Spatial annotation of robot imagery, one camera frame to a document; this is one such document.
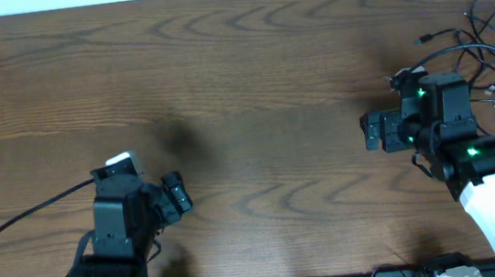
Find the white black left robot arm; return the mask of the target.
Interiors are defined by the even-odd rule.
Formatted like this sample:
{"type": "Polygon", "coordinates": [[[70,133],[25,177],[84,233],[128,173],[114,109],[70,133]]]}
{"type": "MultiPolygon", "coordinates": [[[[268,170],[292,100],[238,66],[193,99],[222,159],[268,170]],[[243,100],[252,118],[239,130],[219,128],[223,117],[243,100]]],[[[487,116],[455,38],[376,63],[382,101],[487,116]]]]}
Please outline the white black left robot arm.
{"type": "Polygon", "coordinates": [[[160,231],[192,210],[177,172],[161,185],[134,173],[95,179],[94,229],[81,240],[66,277],[148,277],[149,252],[160,231]]]}

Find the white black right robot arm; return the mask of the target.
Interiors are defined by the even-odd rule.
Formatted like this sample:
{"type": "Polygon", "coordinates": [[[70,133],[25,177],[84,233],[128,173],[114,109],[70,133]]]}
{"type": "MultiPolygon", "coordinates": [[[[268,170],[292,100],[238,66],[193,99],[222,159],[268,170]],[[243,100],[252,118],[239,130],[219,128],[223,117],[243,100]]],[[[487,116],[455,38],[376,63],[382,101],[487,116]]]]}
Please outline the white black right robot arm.
{"type": "Polygon", "coordinates": [[[445,183],[495,253],[495,136],[481,136],[460,74],[416,72],[393,79],[397,109],[360,118],[368,150],[412,150],[423,173],[445,183]]]}

